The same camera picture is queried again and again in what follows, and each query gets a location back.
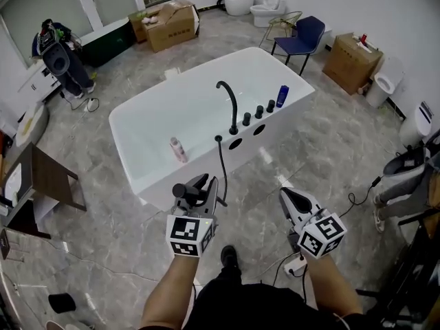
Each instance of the standing person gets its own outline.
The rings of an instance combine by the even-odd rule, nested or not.
[[[61,23],[53,22],[51,19],[47,19],[43,22],[41,25],[41,32],[36,34],[34,41],[32,42],[32,58],[41,58],[38,45],[38,36],[44,35],[51,28],[56,30],[56,33],[60,37],[60,44],[64,47],[70,61],[70,66],[67,72],[61,76],[55,77],[60,81],[61,85],[68,90],[69,93],[74,95],[75,98],[82,98],[84,95],[83,89],[90,94],[94,91],[96,84],[90,79],[79,57],[73,51],[71,51],[70,47],[66,44],[66,42],[71,41],[74,43],[74,45],[77,45],[77,42],[74,38],[72,38],[72,31]]]
[[[333,259],[329,255],[318,260],[305,256],[319,310],[306,305],[291,289],[242,285],[237,253],[228,245],[221,251],[220,275],[200,291],[185,330],[374,329]],[[198,264],[198,258],[175,256],[146,301],[141,330],[182,328]]]
[[[382,233],[385,228],[385,219],[390,217],[405,217],[417,214],[435,206],[438,202],[435,195],[435,186],[439,189],[440,179],[440,152],[434,155],[426,163],[425,170],[419,176],[407,179],[373,198],[375,209],[373,212],[376,229]],[[388,205],[388,201],[404,195],[409,198]]]

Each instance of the bathtub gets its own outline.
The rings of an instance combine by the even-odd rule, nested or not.
[[[232,104],[219,80],[231,86],[238,103],[239,133],[230,135]],[[282,108],[254,114],[276,100],[282,85],[290,88]],[[217,58],[166,80],[116,107],[109,116],[124,171],[133,192],[160,210],[174,204],[177,183],[209,173],[223,177],[215,135],[221,135],[229,173],[286,133],[286,124],[304,111],[314,88],[290,68],[257,47]],[[243,126],[243,114],[252,114]],[[182,144],[188,163],[177,161],[170,138]]]

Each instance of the wooden table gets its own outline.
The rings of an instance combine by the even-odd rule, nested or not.
[[[3,195],[8,179],[19,164],[21,164],[21,185],[17,192],[17,205],[8,216],[0,217],[3,226],[50,239],[50,234],[40,232],[37,228],[36,204],[42,204],[41,202],[46,199],[46,206],[48,201],[50,206],[48,210],[60,202],[87,211],[84,205],[74,201],[69,184],[69,177],[78,181],[78,176],[42,152],[33,143],[25,147],[2,181]]]

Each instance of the cardboard box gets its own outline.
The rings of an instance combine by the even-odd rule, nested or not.
[[[155,14],[158,14],[160,11],[160,6],[151,6],[150,8],[146,8],[143,11],[135,12],[134,14],[129,15],[129,20],[135,31],[136,41],[141,43],[142,41],[146,41],[146,32],[144,30],[144,24],[142,23],[142,19],[144,17],[151,17]]]
[[[162,6],[157,23],[144,25],[148,44],[154,52],[168,49],[199,35],[199,13],[188,0],[175,0]]]
[[[353,33],[337,36],[323,72],[348,94],[354,94],[368,82],[383,55],[370,50],[371,53],[360,47]]]

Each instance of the gray pants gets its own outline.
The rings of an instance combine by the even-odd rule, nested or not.
[[[82,92],[82,88],[92,87],[94,82],[89,78],[79,57],[77,57],[66,44],[62,44],[69,57],[70,66],[65,74],[56,76],[56,79],[60,81],[69,93],[72,93],[74,96],[79,96]]]
[[[429,166],[420,176],[408,179],[380,193],[379,199],[384,203],[402,195],[411,196],[379,210],[379,218],[385,220],[389,217],[404,217],[428,209],[429,181],[433,171],[433,168]]]

